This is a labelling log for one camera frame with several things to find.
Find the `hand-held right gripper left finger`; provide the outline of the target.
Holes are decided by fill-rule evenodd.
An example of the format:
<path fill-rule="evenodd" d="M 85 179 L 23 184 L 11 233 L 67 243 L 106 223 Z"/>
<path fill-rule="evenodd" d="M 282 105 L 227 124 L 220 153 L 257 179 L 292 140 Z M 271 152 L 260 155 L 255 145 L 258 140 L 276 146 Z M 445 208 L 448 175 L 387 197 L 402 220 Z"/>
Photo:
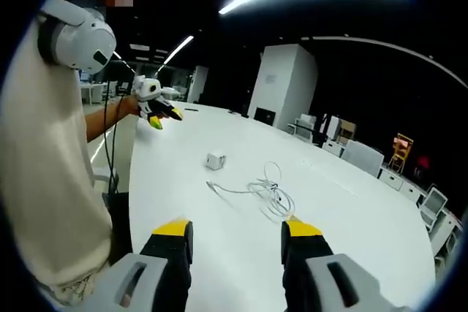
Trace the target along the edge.
<path fill-rule="evenodd" d="M 191 286 L 193 226 L 176 218 L 155 229 L 139 254 L 127 254 L 68 311 L 184 311 Z"/>

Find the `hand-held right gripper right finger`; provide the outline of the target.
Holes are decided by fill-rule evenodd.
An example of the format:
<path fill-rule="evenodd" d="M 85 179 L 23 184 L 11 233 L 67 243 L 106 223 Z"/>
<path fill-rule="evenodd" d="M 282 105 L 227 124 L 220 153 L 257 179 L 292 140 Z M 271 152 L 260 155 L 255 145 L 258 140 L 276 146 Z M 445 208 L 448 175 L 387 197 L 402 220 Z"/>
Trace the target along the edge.
<path fill-rule="evenodd" d="M 281 255 L 287 311 L 411 310 L 385 299 L 376 278 L 295 217 L 282 222 Z"/>

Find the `person's left hand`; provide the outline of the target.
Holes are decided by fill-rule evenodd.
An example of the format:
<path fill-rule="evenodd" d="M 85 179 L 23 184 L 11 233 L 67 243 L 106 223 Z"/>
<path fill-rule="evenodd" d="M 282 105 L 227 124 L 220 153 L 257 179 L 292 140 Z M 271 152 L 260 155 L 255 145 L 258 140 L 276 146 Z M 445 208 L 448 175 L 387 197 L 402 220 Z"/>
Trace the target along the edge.
<path fill-rule="evenodd" d="M 122 109 L 125 115 L 139 116 L 140 108 L 137 97 L 134 95 L 125 96 L 122 100 Z"/>

